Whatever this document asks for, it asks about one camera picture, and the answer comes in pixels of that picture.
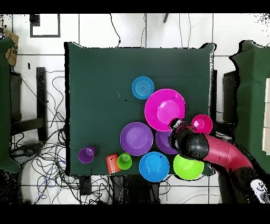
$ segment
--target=blue plate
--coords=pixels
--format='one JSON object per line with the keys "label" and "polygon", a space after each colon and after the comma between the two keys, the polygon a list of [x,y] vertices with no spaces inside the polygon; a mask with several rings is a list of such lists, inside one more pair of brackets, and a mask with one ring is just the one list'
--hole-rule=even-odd
{"label": "blue plate", "polygon": [[146,76],[140,76],[134,80],[131,86],[132,93],[138,99],[148,99],[155,90],[154,83]]}
{"label": "blue plate", "polygon": [[139,163],[143,178],[150,182],[162,181],[169,173],[170,164],[166,156],[158,152],[145,154]]}

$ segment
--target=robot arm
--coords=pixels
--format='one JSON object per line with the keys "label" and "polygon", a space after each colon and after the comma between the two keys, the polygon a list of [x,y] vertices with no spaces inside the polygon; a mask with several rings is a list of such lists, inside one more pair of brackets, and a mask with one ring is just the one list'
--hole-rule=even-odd
{"label": "robot arm", "polygon": [[172,128],[171,147],[190,160],[217,164],[226,170],[236,203],[269,203],[264,183],[250,160],[233,144],[213,136],[194,133],[184,124]]}

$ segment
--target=green bowl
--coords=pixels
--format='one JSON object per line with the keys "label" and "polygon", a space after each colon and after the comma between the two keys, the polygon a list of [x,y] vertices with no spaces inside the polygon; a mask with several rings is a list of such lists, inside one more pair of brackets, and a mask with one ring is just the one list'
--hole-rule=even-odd
{"label": "green bowl", "polygon": [[130,154],[122,153],[117,159],[117,166],[122,170],[127,170],[132,165]]}
{"label": "green bowl", "polygon": [[204,170],[204,163],[197,160],[187,160],[177,155],[173,161],[173,170],[182,179],[190,181],[201,175]]}

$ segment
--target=purple cup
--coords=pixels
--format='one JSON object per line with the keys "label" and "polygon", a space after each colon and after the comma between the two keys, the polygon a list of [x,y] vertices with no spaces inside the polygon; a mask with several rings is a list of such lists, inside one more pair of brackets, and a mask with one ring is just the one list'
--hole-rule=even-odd
{"label": "purple cup", "polygon": [[175,155],[178,154],[177,151],[172,148],[169,144],[169,136],[171,131],[168,132],[156,132],[156,143],[159,149],[167,154]]}
{"label": "purple cup", "polygon": [[121,132],[120,143],[130,155],[140,156],[148,152],[153,145],[153,133],[144,123],[133,122]]}
{"label": "purple cup", "polygon": [[78,158],[81,163],[90,163],[95,156],[95,148],[88,146],[79,151]]}

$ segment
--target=floor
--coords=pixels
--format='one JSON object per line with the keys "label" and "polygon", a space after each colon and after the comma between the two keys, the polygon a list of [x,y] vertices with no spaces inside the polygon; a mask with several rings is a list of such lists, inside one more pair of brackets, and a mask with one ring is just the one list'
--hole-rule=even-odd
{"label": "floor", "polygon": [[[171,13],[166,23],[163,23],[165,13],[117,14],[112,13],[113,25],[121,39],[119,47],[143,47],[143,48],[199,48],[204,43],[214,42],[217,49],[214,52],[212,65],[218,71],[217,88],[217,119],[222,120],[223,111],[223,88],[222,77],[226,72],[235,69],[229,56],[238,51],[239,42],[253,40],[266,46],[270,42],[269,27],[270,18],[267,14],[216,14],[216,13]],[[4,24],[7,29],[19,36],[17,64],[14,70],[21,74],[23,80],[36,93],[36,67],[46,67],[47,71],[47,96],[48,107],[53,110],[54,101],[58,105],[63,94],[64,101],[59,105],[58,111],[65,117],[64,97],[64,41],[73,41],[85,47],[108,48],[116,47],[119,37],[111,23],[109,14],[61,14],[60,38],[31,38],[29,15],[4,15]],[[57,14],[41,14],[40,27],[33,27],[33,35],[57,35]],[[36,97],[22,83],[21,112],[22,119],[36,117]],[[53,114],[48,111],[49,134],[63,127],[63,122],[52,122]],[[21,144],[37,142],[37,131],[25,132]],[[57,142],[57,136],[53,136],[48,145],[53,146]],[[65,157],[65,150],[61,150],[61,156]],[[43,179],[40,178],[44,171],[42,165],[49,165],[49,161],[28,162],[22,176],[22,192],[25,199],[35,201],[38,198],[37,185],[44,188]],[[93,189],[98,189],[102,179],[93,184]],[[162,183],[160,187],[161,203],[219,203],[220,192],[217,175],[202,177],[197,181],[181,181],[174,176]],[[60,188],[52,184],[48,188],[42,200],[37,204],[51,204]],[[69,189],[61,190],[59,197],[53,204],[77,204],[73,196],[78,191],[71,192]],[[106,200],[108,194],[103,192],[102,198]]]}

